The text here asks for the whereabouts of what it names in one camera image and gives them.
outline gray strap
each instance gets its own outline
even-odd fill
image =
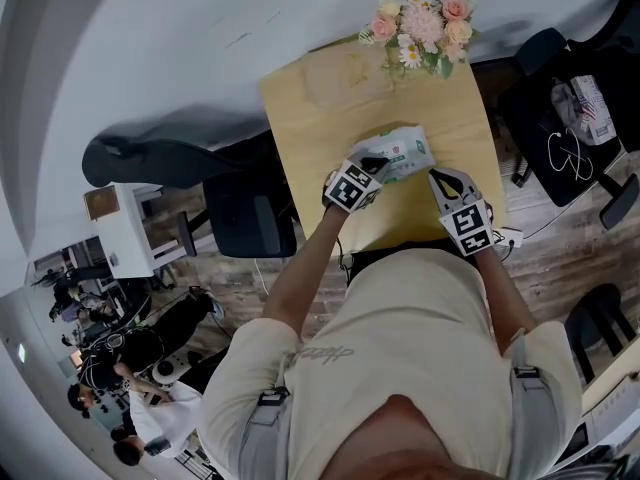
[[[294,354],[280,361],[275,388],[265,391],[250,414],[240,440],[232,446],[238,458],[240,480],[286,480],[289,468],[289,430],[293,399],[284,385],[284,373]]]
[[[535,480],[562,447],[564,420],[556,407],[559,386],[525,363],[524,331],[511,345],[512,450],[508,480]]]

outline beige t-shirt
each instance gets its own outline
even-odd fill
[[[525,349],[529,365],[563,386],[568,443],[581,415],[581,387],[562,324],[536,327],[525,336]],[[491,337],[484,286],[466,262],[412,249],[374,263],[303,348],[281,322],[242,326],[207,387],[198,426],[225,478],[233,478],[237,460],[229,453],[236,422],[273,387],[283,355],[295,351],[285,375],[293,394],[290,480],[319,478],[349,434],[394,394],[422,411],[454,462],[506,476],[511,361]]]

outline package of wipes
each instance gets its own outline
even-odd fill
[[[387,133],[362,140],[351,148],[351,154],[369,152],[381,154],[391,165],[382,183],[391,183],[414,172],[435,165],[422,126],[403,126]]]

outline pink flower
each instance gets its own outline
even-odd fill
[[[471,10],[466,0],[445,0],[442,4],[442,14],[452,21],[466,20]]]
[[[416,42],[435,44],[442,38],[442,18],[421,5],[408,5],[402,19],[402,31]]]
[[[379,12],[369,24],[369,28],[376,41],[387,42],[395,35],[397,25],[393,16]]]

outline green leaf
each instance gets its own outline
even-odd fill
[[[400,45],[398,44],[398,36],[397,35],[393,36],[389,40],[389,42],[386,44],[387,48],[398,48],[398,46],[400,46]]]
[[[438,61],[438,73],[440,73],[445,80],[453,73],[453,63],[447,57],[441,57]]]
[[[427,68],[430,72],[436,69],[438,65],[438,54],[437,53],[427,53],[425,51],[422,52],[422,63],[424,67]]]

